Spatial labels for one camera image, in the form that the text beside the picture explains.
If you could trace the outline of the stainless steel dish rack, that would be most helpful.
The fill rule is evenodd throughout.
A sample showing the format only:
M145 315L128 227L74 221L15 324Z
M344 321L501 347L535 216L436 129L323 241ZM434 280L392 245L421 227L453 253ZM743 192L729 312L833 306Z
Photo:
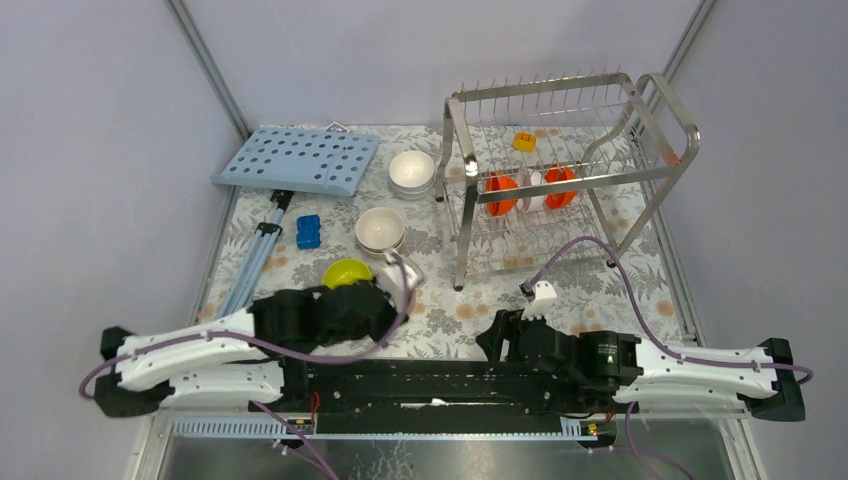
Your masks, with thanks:
M533 152L514 135L537 137ZM701 135L669 82L613 70L463 88L443 104L435 197L453 285L545 263L571 240L623 255L695 159Z

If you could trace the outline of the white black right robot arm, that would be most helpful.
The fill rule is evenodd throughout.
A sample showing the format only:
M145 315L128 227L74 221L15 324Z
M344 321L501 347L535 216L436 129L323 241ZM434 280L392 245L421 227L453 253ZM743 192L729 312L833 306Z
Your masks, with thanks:
M806 418L790 343L768 338L748 350L660 348L609 330L578 336L500 310L475 338L492 364L517 366L541 384L539 412L609 413L628 404L745 409L773 422Z

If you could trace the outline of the white bowl front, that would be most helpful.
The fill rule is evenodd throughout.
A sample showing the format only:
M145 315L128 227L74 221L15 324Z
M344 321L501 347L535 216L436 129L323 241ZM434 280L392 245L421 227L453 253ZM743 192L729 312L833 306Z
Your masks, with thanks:
M427 182L414 187L403 187L393 179L388 180L388 185L394 196L403 200L418 200L431 195L435 185L435 177L431 176Z

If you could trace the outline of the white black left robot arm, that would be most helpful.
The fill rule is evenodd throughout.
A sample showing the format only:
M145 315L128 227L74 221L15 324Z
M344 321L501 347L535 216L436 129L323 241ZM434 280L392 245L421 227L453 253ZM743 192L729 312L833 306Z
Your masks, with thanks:
M164 335L136 336L110 327L101 336L103 362L82 380L79 393L110 418L131 418L159 410L177 392L170 379L198 368L280 358L358 362L367 355L314 351L364 337L379 350L407 320L413 297L410 286L358 281L335 289L279 290L211 323Z

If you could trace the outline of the lime green bowl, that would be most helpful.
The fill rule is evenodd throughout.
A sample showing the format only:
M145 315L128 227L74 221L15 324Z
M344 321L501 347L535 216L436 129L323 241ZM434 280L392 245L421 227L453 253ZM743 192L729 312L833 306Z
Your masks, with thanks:
M373 274L370 267L355 258L343 258L332 263L324 272L322 284L330 289L370 281Z

